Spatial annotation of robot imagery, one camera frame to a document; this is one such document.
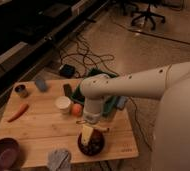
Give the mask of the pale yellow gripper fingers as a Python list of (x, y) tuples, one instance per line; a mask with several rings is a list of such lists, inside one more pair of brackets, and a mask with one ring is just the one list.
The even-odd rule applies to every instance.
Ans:
[(93, 131), (94, 131), (94, 129), (92, 127), (90, 127), (88, 125), (83, 125), (81, 143), (84, 146), (87, 146), (89, 144), (89, 141), (90, 141)]

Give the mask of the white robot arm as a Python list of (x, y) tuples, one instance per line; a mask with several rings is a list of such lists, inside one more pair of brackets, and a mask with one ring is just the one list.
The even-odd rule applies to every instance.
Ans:
[(190, 171), (190, 62), (115, 78), (95, 75), (82, 80), (80, 91), (89, 124), (99, 121), (107, 96), (157, 99), (151, 171)]

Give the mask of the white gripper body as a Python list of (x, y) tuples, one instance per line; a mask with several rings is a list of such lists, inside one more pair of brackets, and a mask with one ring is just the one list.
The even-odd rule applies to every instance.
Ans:
[(83, 108), (83, 118), (89, 124), (96, 124), (99, 122), (101, 114), (104, 109), (104, 100), (100, 99), (89, 99), (86, 98)]

